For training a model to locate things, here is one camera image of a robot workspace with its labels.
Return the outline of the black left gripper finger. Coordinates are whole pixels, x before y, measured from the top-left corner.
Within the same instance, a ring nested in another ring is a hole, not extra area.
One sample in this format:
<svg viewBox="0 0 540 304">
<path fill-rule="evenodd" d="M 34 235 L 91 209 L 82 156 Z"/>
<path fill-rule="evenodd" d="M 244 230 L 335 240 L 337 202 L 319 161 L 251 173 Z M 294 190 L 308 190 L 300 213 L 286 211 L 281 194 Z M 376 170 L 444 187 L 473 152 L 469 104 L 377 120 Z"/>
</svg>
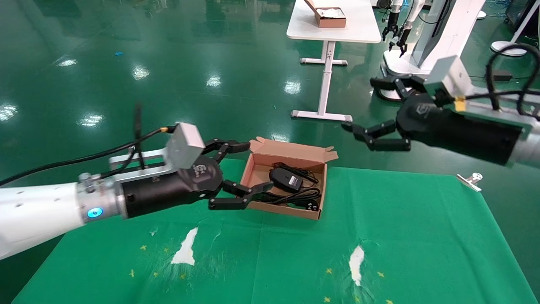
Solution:
<svg viewBox="0 0 540 304">
<path fill-rule="evenodd" d="M 215 138 L 205 142 L 205 148 L 202 151 L 202 154 L 206 155 L 216 151 L 216 154 L 212 159 L 216 161 L 216 163 L 220 163 L 227 154 L 246 152 L 250 149 L 250 146 L 251 143 L 249 141 L 238 142 L 236 140 L 220 140 L 219 138 Z"/>
<path fill-rule="evenodd" d="M 210 198 L 208 201 L 209 210 L 244 210 L 250 202 L 261 201 L 266 192 L 273 187 L 272 182 L 264 182 L 253 185 L 251 188 L 236 183 L 234 181 L 223 181 L 219 190 L 223 190 L 232 198 Z"/>
</svg>

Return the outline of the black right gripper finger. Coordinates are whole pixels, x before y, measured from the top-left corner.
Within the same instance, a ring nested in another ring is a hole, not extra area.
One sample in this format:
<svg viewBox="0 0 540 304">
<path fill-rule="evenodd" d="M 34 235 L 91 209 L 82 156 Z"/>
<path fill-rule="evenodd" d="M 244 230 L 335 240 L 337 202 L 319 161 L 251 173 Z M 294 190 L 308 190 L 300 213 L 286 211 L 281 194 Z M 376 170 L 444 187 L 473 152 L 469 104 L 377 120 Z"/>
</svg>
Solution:
<svg viewBox="0 0 540 304">
<path fill-rule="evenodd" d="M 384 138 L 397 131 L 397 123 L 394 120 L 368 128 L 346 121 L 342 123 L 342 129 L 352 133 L 354 139 L 366 144 L 370 151 L 408 152 L 411 150 L 411 142 L 408 138 Z"/>
<path fill-rule="evenodd" d="M 372 77 L 370 85 L 379 98 L 393 102 L 403 102 L 412 96 L 428 98 L 429 94 L 424 88 L 424 79 L 407 74 L 405 76 L 386 75 Z"/>
</svg>

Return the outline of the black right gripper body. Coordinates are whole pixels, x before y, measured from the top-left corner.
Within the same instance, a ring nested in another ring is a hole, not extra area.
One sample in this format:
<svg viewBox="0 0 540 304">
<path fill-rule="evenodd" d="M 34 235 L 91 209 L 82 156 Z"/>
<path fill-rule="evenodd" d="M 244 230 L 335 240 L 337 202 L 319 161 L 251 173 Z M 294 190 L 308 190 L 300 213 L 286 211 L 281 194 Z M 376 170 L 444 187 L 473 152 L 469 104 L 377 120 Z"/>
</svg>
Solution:
<svg viewBox="0 0 540 304">
<path fill-rule="evenodd" d="M 521 128 L 438 108 L 422 94 L 408 98 L 399 109 L 399 133 L 427 146 L 505 166 Z"/>
</svg>

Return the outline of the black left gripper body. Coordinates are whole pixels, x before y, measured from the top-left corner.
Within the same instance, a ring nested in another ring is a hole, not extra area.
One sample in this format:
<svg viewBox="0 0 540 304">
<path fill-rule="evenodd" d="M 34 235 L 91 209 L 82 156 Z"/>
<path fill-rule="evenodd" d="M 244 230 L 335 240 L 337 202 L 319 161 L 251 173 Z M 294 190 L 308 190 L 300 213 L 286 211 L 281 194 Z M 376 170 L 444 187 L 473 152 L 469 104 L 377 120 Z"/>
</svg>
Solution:
<svg viewBox="0 0 540 304">
<path fill-rule="evenodd" d="M 189 168 L 123 183 L 127 218 L 212 199 L 220 192 L 222 182 L 219 164 L 201 156 Z"/>
</svg>

